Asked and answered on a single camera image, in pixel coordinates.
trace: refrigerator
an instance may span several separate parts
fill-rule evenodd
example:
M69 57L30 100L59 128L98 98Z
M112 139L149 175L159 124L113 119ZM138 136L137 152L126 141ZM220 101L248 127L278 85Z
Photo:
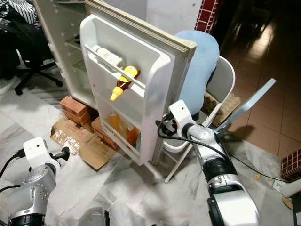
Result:
M158 160L162 139L156 120L178 100L196 43L177 38L101 0L34 0L34 5L70 95L98 110L103 130L138 165ZM95 51L95 46L140 69L137 79ZM116 82L131 80L128 90L110 101ZM117 113L116 131L109 122ZM125 128L140 131L140 148L126 139Z

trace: striped fabric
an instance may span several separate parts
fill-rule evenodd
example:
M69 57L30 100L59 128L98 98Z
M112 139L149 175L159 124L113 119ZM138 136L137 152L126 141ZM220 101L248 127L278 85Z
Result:
M8 3L17 11L29 24L34 24L37 20L36 9L25 0L0 0L0 6Z

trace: refrigerator door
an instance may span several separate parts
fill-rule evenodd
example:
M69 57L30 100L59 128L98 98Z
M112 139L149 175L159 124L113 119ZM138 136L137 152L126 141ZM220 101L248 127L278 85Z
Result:
M80 45L103 130L139 165L157 155L156 120L177 100L196 43L179 39L114 8L103 1L85 1L88 17L80 25ZM117 67L95 46L107 49L141 71L137 79ZM129 89L114 102L112 90L120 76L131 80ZM119 127L110 121L119 116ZM127 141L126 128L135 126L141 133L140 148Z

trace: marble floor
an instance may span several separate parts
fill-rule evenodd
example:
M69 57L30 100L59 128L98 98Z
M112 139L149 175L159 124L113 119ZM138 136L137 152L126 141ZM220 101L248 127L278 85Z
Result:
M49 138L51 126L63 116L58 101L68 92L51 83L33 78L22 96L12 88L18 78L1 81L0 89L0 168L23 142L43 137L49 151L57 153L61 147ZM272 154L246 142L226 144L227 150L257 170L279 176L280 161ZM263 226L293 225L293 215L281 200L281 194L271 185L273 180L260 177L237 160L233 163L239 177L254 199ZM203 172L191 152L176 175L165 184L163 178L145 167L136 165L123 153L116 153L99 171L94 171L76 155L62 163L57 186L51 193L45 221L51 226L76 225L91 207L102 206L110 213L112 226L210 226L206 200L208 191ZM162 156L156 167L166 176L173 164ZM0 180L0 187L17 184L26 176L26 159L13 161ZM0 197L0 219L7 221L8 196Z

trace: chair wheel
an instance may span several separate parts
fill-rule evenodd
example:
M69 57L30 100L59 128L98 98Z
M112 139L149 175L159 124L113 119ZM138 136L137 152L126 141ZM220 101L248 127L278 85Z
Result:
M15 89L15 92L18 96L23 94L22 90L20 90L20 89Z
M58 87L62 87L63 86L63 82L62 81L56 81L55 83L56 83L56 85Z

